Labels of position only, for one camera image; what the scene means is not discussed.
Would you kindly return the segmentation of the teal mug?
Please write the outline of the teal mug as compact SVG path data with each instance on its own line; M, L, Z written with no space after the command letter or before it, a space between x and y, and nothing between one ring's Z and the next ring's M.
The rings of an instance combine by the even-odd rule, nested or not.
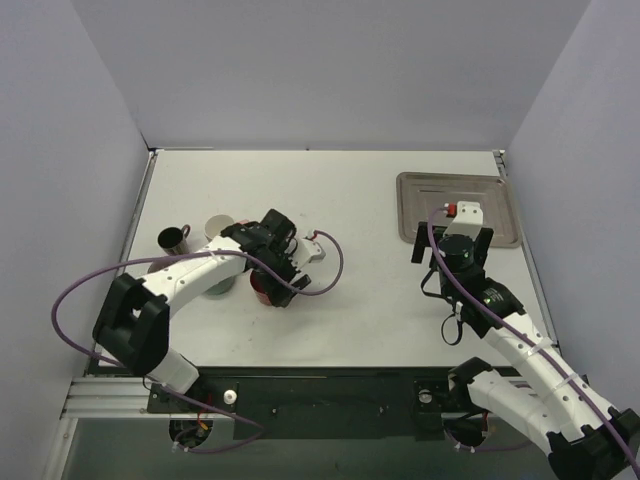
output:
M235 284L235 278L230 277L213 285L212 287L207 289L204 292L204 294L209 297L217 297L217 296L225 295L229 290L232 289L234 284Z

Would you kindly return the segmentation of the red mug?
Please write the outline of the red mug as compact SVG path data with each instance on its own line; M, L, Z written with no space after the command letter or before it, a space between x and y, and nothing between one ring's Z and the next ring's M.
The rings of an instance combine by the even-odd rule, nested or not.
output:
M268 286L268 278L259 271L253 270L250 274L249 281L258 301L263 305L272 306L272 302L266 290L266 287Z

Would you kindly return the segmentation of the pink mug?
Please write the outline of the pink mug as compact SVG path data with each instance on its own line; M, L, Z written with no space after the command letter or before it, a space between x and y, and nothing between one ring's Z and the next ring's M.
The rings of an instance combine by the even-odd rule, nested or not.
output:
M204 225L204 235L208 241L212 241L215 237L223 237L222 232L233 225L246 225L248 219L235 220L226 214L218 214L210 217Z

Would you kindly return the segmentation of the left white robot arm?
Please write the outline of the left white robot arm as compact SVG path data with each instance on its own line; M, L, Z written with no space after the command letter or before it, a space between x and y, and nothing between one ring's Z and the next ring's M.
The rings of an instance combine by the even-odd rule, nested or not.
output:
M254 270L271 305L285 307L310 278L308 263L324 258L313 240L297 236L295 225L271 209L262 221L232 224L198 251L197 258L176 261L134 278L124 273L111 284L93 329L93 338L135 376L169 387L181 410L200 408L206 388L198 369L170 347L170 320L182 307L213 286Z

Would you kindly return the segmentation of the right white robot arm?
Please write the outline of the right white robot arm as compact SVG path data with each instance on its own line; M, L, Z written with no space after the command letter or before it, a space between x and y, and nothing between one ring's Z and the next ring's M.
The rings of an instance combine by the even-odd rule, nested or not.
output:
M484 262L492 232L476 238L446 234L420 223L412 262L427 249L437 298L446 301L460 327L469 326L524 379L519 388L488 362L473 357L449 373L446 394L459 408L495 414L546 456L559 479L613 479L639 463L639 416L620 410L591 389L531 322L524 305L487 277Z

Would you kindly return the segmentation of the lilac mug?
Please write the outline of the lilac mug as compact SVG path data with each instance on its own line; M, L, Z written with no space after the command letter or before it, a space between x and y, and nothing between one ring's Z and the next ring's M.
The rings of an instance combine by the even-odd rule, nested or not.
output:
M147 273L152 274L160 270L163 270L165 267L166 267L166 264L163 262L159 262L159 261L152 262L147 269Z

